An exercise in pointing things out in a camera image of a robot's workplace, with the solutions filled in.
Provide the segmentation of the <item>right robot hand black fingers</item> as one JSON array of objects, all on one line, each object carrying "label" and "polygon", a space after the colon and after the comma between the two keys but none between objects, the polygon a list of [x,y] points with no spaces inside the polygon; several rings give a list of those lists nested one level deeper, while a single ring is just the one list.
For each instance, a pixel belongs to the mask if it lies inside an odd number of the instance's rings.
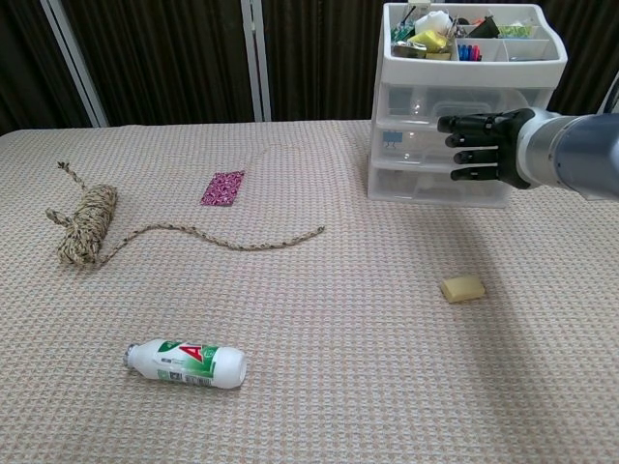
[{"label": "right robot hand black fingers", "polygon": [[520,168],[522,142],[543,122],[558,115],[536,107],[507,112],[441,116],[437,130],[447,135],[445,145],[457,148],[451,172],[454,181],[500,181],[516,189],[530,189],[533,180]]}]

